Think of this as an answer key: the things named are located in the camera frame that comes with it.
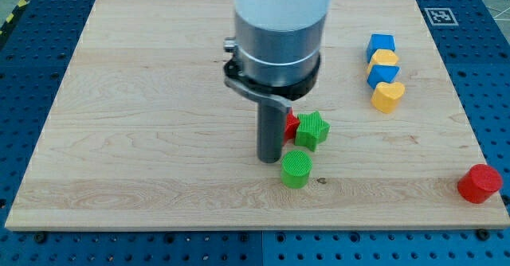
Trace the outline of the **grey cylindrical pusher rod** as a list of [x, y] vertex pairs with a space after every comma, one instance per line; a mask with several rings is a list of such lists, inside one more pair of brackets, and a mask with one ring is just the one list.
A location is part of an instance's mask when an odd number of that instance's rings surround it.
[[288, 108], [276, 100], [263, 100], [257, 111], [257, 157], [265, 163], [277, 162], [284, 143]]

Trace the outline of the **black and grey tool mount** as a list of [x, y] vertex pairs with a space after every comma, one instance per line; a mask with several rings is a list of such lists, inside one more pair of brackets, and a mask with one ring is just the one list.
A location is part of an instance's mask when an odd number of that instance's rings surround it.
[[318, 55], [312, 71], [300, 82], [285, 86], [264, 85], [244, 75], [238, 59], [235, 56], [237, 42], [234, 37], [226, 37], [223, 42], [224, 51], [232, 53], [232, 58], [223, 67], [225, 73], [224, 83], [237, 94], [258, 104], [268, 105], [283, 113], [288, 113], [292, 101], [306, 96], [317, 81], [320, 69], [320, 55]]

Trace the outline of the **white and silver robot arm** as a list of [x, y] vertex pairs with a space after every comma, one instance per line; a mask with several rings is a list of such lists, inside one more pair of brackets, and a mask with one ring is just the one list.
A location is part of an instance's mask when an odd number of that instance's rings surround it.
[[314, 87], [331, 0], [233, 0], [225, 84], [257, 103], [257, 157], [277, 162], [292, 102]]

